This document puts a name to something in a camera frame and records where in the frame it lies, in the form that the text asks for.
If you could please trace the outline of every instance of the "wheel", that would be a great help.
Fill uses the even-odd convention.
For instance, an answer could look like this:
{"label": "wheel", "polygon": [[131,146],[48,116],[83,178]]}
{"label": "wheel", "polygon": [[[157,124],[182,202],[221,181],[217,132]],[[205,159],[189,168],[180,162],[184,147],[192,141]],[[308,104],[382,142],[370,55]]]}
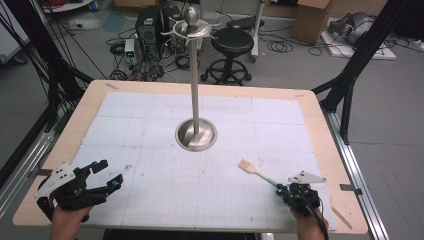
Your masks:
{"label": "wheel", "polygon": [[204,81],[206,81],[206,79],[208,79],[207,73],[200,75],[200,80],[202,80],[204,82]]}

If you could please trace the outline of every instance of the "human hand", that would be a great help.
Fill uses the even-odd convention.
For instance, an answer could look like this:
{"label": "human hand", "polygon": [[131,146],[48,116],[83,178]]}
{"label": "human hand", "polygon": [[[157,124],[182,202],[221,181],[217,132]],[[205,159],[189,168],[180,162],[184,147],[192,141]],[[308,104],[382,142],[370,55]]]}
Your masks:
{"label": "human hand", "polygon": [[81,226],[82,218],[92,208],[93,206],[77,211],[65,211],[57,206],[53,212],[50,240],[75,240]]}
{"label": "human hand", "polygon": [[[325,239],[324,234],[320,228],[320,224],[313,215],[305,216],[301,213],[290,210],[296,219],[297,223],[297,236],[299,240],[321,240]],[[322,218],[325,223],[325,228],[328,229],[328,221],[324,218],[319,208],[315,209],[319,218]]]}

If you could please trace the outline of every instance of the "table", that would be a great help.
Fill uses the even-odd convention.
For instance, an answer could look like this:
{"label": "table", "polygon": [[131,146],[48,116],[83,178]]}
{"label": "table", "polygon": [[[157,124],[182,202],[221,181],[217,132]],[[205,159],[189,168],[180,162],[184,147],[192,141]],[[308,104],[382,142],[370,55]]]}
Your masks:
{"label": "table", "polygon": [[[189,95],[190,86],[186,84],[121,82],[96,80],[92,82],[80,104],[72,115],[56,146],[52,150],[44,169],[55,169],[62,161],[72,162],[96,117],[103,98],[108,92],[160,93],[170,95]],[[297,101],[305,126],[310,137],[318,166],[323,176],[328,177],[326,190],[337,222],[336,233],[364,234],[368,231],[362,211],[351,191],[342,191],[339,184],[348,184],[337,148],[319,107],[315,95],[307,90],[267,89],[232,86],[199,86],[200,96],[242,96],[261,99],[285,99]],[[28,191],[13,222],[22,226],[46,226],[47,221],[38,209],[33,194],[43,177],[37,177]]]}

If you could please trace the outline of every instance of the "round stool seat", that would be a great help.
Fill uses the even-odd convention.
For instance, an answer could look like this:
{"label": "round stool seat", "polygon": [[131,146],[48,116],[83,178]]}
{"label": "round stool seat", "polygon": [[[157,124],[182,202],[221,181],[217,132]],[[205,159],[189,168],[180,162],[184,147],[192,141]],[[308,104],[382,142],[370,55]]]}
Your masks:
{"label": "round stool seat", "polygon": [[218,30],[212,39],[212,46],[222,54],[238,57],[248,53],[253,48],[253,38],[240,29],[224,28]]}

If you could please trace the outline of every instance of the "stool base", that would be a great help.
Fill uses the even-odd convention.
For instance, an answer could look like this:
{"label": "stool base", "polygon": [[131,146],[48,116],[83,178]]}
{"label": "stool base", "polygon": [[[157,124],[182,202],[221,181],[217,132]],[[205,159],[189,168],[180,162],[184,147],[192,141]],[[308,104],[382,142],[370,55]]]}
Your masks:
{"label": "stool base", "polygon": [[[223,68],[214,68],[215,65],[225,62],[225,65]],[[232,69],[233,63],[236,63],[241,68],[240,69]],[[238,78],[235,76],[237,73],[243,73],[243,76]],[[234,60],[231,57],[227,57],[227,59],[221,59],[213,62],[208,69],[206,69],[206,72],[202,75],[200,75],[200,80],[206,81],[209,77],[209,74],[213,79],[216,80],[216,85],[218,84],[232,84],[236,83],[240,86],[243,86],[242,81],[250,81],[252,80],[252,75],[250,75],[247,71],[246,66],[243,65],[240,61]]]}

